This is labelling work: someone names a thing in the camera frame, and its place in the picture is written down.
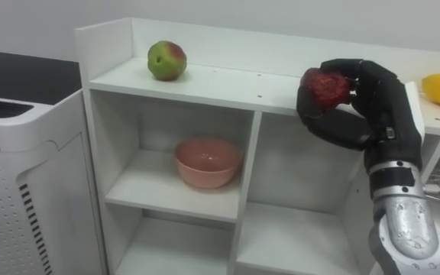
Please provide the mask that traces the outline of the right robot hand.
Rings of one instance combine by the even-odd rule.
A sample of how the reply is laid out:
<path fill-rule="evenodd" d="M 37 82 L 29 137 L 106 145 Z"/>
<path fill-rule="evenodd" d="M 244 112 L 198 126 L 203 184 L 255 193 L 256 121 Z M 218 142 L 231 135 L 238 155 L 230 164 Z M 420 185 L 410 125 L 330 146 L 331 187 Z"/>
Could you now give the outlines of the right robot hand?
<path fill-rule="evenodd" d="M 305 72 L 296 112 L 316 137 L 364 152 L 371 168 L 403 161 L 422 168 L 423 135 L 416 126 L 404 84 L 378 63 L 335 59 Z"/>

